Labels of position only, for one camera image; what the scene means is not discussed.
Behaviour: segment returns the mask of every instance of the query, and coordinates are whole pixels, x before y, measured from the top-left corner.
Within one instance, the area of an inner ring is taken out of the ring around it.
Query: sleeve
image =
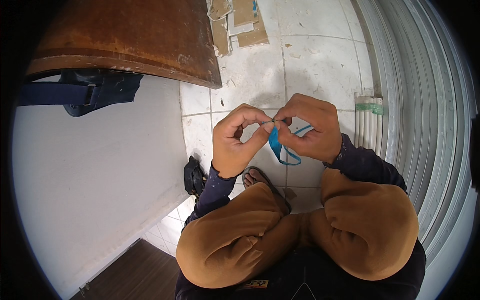
[[[393,184],[404,192],[407,186],[397,169],[381,159],[372,149],[355,148],[348,135],[342,133],[342,146],[336,160],[325,167],[338,169],[348,178],[355,181]]]
[[[221,178],[218,176],[218,171],[215,170],[213,166],[210,166],[210,173],[205,183],[205,188],[200,194],[200,198],[195,204],[192,214],[190,214],[185,221],[184,227],[193,220],[227,205],[230,202],[228,195],[230,195],[233,190],[237,176],[228,179]]]

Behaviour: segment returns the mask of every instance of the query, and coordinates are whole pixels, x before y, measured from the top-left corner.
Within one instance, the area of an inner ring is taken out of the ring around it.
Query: blue string
[[[304,131],[305,129],[307,128],[310,128],[311,125],[307,125],[297,131],[294,132],[294,134],[298,134],[302,131]],[[299,165],[301,163],[301,158],[298,157],[297,155],[291,153],[286,146],[283,146],[283,148],[285,149],[285,151],[287,152],[288,155],[290,155],[292,158],[296,159],[297,160],[297,163],[296,164],[292,164],[292,163],[288,163],[286,161],[283,161],[280,159],[280,152],[282,152],[282,144],[280,144],[278,142],[278,129],[276,127],[273,128],[272,130],[272,133],[270,134],[270,136],[268,137],[268,143],[270,144],[270,148],[272,148],[273,150],[273,153],[275,153],[275,156],[277,157],[278,161],[281,163],[281,164],[284,164],[284,165],[287,165],[287,166],[296,166],[296,165]]]

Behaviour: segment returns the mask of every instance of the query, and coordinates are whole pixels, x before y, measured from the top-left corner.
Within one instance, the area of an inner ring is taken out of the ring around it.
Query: foot
[[[257,182],[263,182],[268,185],[268,181],[255,169],[251,169],[248,174],[245,174],[245,182],[243,183],[245,188],[248,188]]]

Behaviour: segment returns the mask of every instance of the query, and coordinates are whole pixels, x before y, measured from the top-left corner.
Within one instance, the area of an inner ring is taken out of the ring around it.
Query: green tape
[[[357,103],[355,104],[355,110],[371,110],[372,113],[379,116],[382,116],[384,114],[383,106],[375,103]]]

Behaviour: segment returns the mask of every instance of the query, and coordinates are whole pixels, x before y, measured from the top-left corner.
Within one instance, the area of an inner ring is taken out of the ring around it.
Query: dark wooden door
[[[205,1],[70,0],[43,36],[27,74],[115,69],[220,88]]]
[[[71,300],[172,300],[179,270],[173,256],[138,240]]]

